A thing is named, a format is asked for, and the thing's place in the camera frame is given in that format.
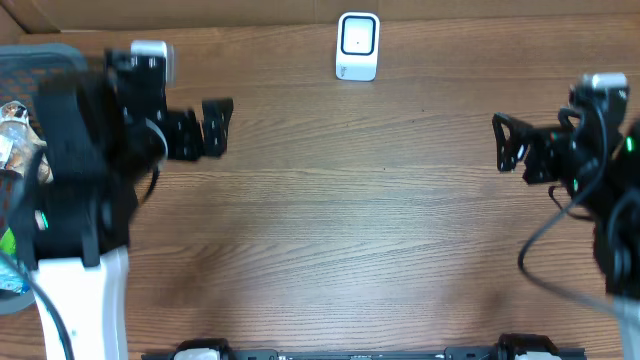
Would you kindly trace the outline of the green snack bag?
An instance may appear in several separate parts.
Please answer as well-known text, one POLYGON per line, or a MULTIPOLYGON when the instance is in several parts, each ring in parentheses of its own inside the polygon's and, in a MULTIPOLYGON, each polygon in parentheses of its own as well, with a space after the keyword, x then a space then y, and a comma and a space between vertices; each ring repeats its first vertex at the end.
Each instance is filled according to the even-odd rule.
POLYGON ((0 249, 9 256, 16 255, 16 240, 10 228, 7 228, 0 239, 0 249))

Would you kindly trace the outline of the beige brown snack bag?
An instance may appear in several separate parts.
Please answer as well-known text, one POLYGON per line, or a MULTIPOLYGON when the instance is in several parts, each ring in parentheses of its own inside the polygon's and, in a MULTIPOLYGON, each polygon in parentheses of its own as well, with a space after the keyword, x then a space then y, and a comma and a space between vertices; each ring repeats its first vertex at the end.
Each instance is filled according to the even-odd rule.
POLYGON ((1 168, 24 176, 35 152, 46 146, 29 124, 29 111, 19 101, 1 106, 1 168))

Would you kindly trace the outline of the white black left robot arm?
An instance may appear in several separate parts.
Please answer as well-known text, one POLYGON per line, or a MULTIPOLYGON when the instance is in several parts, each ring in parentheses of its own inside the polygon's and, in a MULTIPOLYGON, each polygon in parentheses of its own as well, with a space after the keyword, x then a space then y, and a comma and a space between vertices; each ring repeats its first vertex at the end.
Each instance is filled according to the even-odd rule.
POLYGON ((169 160, 218 158, 234 103, 172 110, 171 59, 107 50, 101 70, 43 80, 34 98, 45 145, 26 173, 9 227, 17 272, 35 295, 50 359, 124 359, 129 226, 144 177, 169 160))

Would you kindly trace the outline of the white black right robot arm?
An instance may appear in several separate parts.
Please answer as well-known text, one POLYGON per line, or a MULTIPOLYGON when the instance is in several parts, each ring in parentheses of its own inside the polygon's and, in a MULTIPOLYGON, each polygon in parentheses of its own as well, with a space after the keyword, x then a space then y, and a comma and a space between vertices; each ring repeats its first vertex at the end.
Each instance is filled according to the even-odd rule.
POLYGON ((563 108, 555 127, 532 125, 497 113, 492 118, 497 168, 501 172, 525 165, 529 185, 561 183, 571 198, 539 228, 518 255, 521 273, 535 285, 566 299, 615 317, 620 325, 623 353, 639 356, 639 132, 622 135, 621 111, 594 105, 563 108), (593 253, 613 296, 611 305, 573 292, 532 274, 525 266, 531 246, 551 227, 571 215, 576 206, 594 224, 593 253))

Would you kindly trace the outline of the blue Oreo cookie pack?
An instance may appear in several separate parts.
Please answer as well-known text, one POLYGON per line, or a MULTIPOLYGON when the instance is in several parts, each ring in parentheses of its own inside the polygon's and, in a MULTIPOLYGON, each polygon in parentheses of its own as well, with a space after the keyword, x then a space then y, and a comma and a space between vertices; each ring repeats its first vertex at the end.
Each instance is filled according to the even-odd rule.
POLYGON ((1 289, 15 294, 25 294, 30 286, 23 279, 27 272, 14 256, 1 252, 1 289))

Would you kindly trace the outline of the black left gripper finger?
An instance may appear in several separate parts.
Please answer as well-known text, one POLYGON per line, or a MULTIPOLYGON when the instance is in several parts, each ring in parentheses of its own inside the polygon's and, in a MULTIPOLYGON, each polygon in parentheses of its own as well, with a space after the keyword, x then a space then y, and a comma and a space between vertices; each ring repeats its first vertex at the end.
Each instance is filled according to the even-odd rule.
POLYGON ((169 110, 168 158, 197 161, 203 155, 203 137, 199 122, 192 109, 169 110))
POLYGON ((233 99, 205 100, 202 102, 202 109, 205 155, 221 157, 227 150, 229 124, 234 110, 233 99))

